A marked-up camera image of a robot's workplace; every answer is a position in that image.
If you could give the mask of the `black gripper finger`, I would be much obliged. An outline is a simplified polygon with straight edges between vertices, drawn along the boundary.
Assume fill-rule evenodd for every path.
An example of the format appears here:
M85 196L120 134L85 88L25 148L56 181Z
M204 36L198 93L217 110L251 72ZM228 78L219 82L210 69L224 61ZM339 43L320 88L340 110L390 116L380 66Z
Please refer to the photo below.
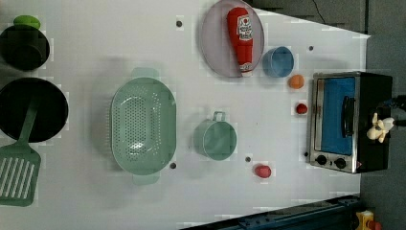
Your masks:
M406 120L394 120L394 126L406 127Z
M384 102L389 108L398 108L406 111L406 95L399 95Z

